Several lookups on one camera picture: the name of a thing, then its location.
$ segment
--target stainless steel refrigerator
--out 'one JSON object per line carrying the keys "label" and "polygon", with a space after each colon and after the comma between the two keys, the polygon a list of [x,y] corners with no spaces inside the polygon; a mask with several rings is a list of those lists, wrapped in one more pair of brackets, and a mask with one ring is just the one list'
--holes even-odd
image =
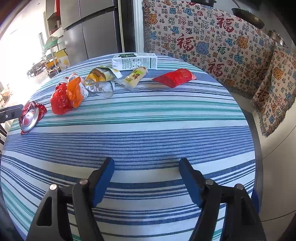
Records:
{"label": "stainless steel refrigerator", "polygon": [[117,0],[62,0],[60,11],[71,65],[122,52]]}

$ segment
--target cabinet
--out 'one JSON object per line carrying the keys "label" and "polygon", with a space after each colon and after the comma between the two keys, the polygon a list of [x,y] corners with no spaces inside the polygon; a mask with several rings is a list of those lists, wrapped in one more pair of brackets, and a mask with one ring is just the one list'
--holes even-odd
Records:
{"label": "cabinet", "polygon": [[118,25],[118,12],[116,11],[99,15],[82,23],[89,58],[122,52]]}
{"label": "cabinet", "polygon": [[63,29],[80,20],[79,0],[61,0],[59,8]]}
{"label": "cabinet", "polygon": [[88,59],[81,24],[65,31],[63,39],[71,66]]}
{"label": "cabinet", "polygon": [[80,0],[80,14],[84,18],[108,7],[118,6],[115,0]]}
{"label": "cabinet", "polygon": [[54,3],[55,3],[55,0],[46,0],[46,2],[45,2],[45,5],[46,5],[46,19],[47,20],[54,13]]}

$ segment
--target crushed soda can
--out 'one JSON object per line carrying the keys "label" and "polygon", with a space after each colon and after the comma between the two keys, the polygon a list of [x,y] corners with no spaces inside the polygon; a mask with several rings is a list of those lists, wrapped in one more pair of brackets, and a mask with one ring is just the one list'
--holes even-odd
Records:
{"label": "crushed soda can", "polygon": [[36,101],[28,101],[19,117],[21,135],[27,134],[46,114],[47,109],[44,105]]}

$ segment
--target red plastic bag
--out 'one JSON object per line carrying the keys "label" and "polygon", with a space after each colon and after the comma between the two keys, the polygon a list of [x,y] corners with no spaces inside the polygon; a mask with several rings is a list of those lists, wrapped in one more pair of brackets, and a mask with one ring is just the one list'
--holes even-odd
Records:
{"label": "red plastic bag", "polygon": [[71,101],[71,105],[77,108],[83,101],[83,96],[81,94],[79,83],[81,82],[81,77],[76,77],[68,82],[68,87],[66,90],[67,96]]}
{"label": "red plastic bag", "polygon": [[62,115],[72,109],[71,102],[66,94],[67,83],[62,83],[56,86],[55,92],[50,97],[52,112]]}
{"label": "red plastic bag", "polygon": [[164,85],[167,85],[171,88],[175,88],[176,86],[186,83],[190,80],[196,80],[196,77],[187,69],[177,69],[152,80],[163,83]]}

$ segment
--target metal screw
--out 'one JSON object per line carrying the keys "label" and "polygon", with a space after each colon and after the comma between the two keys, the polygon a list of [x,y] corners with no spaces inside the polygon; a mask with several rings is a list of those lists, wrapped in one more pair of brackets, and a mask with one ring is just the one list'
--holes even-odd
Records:
{"label": "metal screw", "polygon": [[244,186],[242,184],[240,184],[240,183],[238,183],[236,186],[237,186],[237,189],[239,189],[239,190],[243,190],[244,189]]}
{"label": "metal screw", "polygon": [[49,187],[50,190],[55,190],[56,188],[57,188],[56,184],[51,184]]}
{"label": "metal screw", "polygon": [[87,184],[87,182],[88,182],[87,179],[81,179],[81,180],[79,181],[79,183],[80,183],[81,185],[85,185],[85,184]]}
{"label": "metal screw", "polygon": [[213,185],[214,181],[212,179],[207,179],[205,183],[208,185]]}

